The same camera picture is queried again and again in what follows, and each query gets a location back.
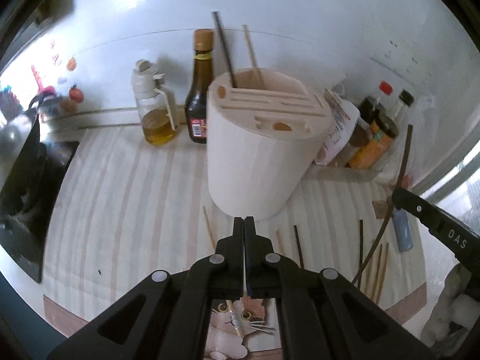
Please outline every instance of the soy sauce bottle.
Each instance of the soy sauce bottle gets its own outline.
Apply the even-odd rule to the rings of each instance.
[[[213,81],[213,30],[195,30],[193,46],[193,80],[185,100],[185,116],[190,139],[196,143],[207,143],[206,104],[208,86]]]

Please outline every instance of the jar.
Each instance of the jar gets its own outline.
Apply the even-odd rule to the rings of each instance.
[[[356,154],[360,147],[368,143],[367,132],[358,124],[355,125],[352,136],[344,148],[328,164],[329,167],[344,167],[348,161]]]
[[[164,74],[158,73],[157,64],[141,59],[131,74],[131,86],[145,140],[162,145],[171,140],[178,128],[175,96],[165,86]]]

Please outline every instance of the cat print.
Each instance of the cat print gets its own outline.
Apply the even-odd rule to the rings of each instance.
[[[273,332],[274,328],[264,324],[263,299],[244,296],[230,303],[225,300],[214,300],[205,357],[213,360],[243,359],[248,354],[247,348],[243,345],[246,335],[257,331]]]

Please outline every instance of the bottle cap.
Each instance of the bottle cap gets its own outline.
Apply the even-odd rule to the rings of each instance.
[[[390,96],[393,92],[392,86],[389,83],[387,83],[386,81],[382,81],[378,87],[387,96]]]
[[[408,105],[409,107],[413,104],[414,102],[414,98],[413,96],[408,93],[405,89],[402,90],[402,92],[400,93],[399,97],[398,97],[401,101],[403,101],[406,105]]]
[[[209,51],[213,49],[213,30],[201,28],[193,34],[193,47],[196,51]]]

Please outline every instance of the black bottle cap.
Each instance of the black bottle cap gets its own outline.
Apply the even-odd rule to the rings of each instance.
[[[415,101],[415,99],[413,98],[413,96],[408,93],[405,89],[402,90],[402,92],[400,93],[399,97],[398,97],[401,101],[403,101],[406,105],[408,105],[409,107],[413,104],[413,102]]]

